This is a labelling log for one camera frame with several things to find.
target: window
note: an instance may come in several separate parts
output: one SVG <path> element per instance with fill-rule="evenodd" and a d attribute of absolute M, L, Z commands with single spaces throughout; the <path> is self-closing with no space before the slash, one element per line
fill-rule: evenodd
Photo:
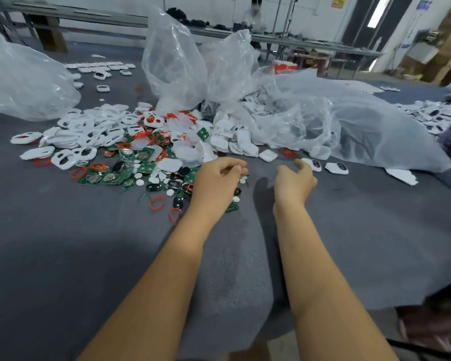
<path fill-rule="evenodd" d="M 386 11 L 386 7 L 388 7 L 390 1 L 391 0 L 379 0 L 379 3 L 374 10 L 373 16 L 371 16 L 371 19 L 367 24 L 368 28 L 376 29 L 379 24 L 379 20 L 381 20 L 382 14 L 384 14 L 384 11 Z"/>

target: gray table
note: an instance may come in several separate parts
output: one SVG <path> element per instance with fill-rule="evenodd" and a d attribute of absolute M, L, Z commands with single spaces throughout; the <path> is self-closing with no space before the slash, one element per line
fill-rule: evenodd
<path fill-rule="evenodd" d="M 68 55 L 54 58 L 92 61 L 97 53 L 138 67 L 130 77 L 113 72 L 108 94 L 98 94 L 97 82 L 84 75 L 79 108 L 99 106 L 99 98 L 131 107 L 138 99 L 156 102 L 139 49 L 68 47 Z M 54 124 L 0 115 L 0 360 L 73 359 L 171 230 L 165 209 L 152 212 L 147 200 L 138 201 L 140 188 L 121 194 L 119 187 L 81 186 L 70 171 L 22 161 L 25 147 L 10 137 Z M 245 159 L 250 185 L 240 210 L 224 215 L 205 245 L 179 358 L 218 357 L 247 348 L 258 334 L 271 338 L 292 328 L 272 216 L 275 166 L 292 162 Z M 451 190 L 425 173 L 409 187 L 383 169 L 347 165 L 350 175 L 317 175 L 306 207 L 365 306 L 417 304 L 449 284 Z"/>

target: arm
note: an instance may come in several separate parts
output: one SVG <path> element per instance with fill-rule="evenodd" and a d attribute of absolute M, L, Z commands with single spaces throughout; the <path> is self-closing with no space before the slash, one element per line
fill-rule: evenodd
<path fill-rule="evenodd" d="M 80 361 L 175 360 L 210 230 L 232 201 L 246 162 L 223 157 L 204 164 L 190 207 L 174 232 Z"/>
<path fill-rule="evenodd" d="M 294 163 L 298 173 L 277 167 L 274 216 L 301 360 L 397 361 L 304 208 L 317 183 L 311 167 Z"/>

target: floor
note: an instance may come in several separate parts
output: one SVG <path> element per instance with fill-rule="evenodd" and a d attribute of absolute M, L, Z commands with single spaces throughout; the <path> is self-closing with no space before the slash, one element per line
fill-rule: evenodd
<path fill-rule="evenodd" d="M 370 311 L 369 314 L 386 338 L 403 341 L 397 330 L 397 316 L 394 308 Z M 300 361 L 294 331 L 269 341 L 268 346 L 272 361 Z M 417 356 L 412 352 L 397 349 L 394 351 L 401 361 L 418 361 Z"/>

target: hand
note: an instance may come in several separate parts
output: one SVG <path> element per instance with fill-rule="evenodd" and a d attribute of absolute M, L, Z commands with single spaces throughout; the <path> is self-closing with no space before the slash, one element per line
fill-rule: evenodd
<path fill-rule="evenodd" d="M 276 167 L 277 177 L 274 184 L 274 196 L 276 206 L 304 206 L 311 190 L 317 185 L 317 179 L 313 176 L 313 170 L 306 162 L 299 159 L 294 160 L 299 168 L 295 173 L 288 167 L 280 165 Z"/>
<path fill-rule="evenodd" d="M 202 215 L 212 226 L 232 202 L 241 176 L 246 175 L 247 162 L 221 157 L 207 162 L 195 175 L 194 192 L 187 212 Z"/>

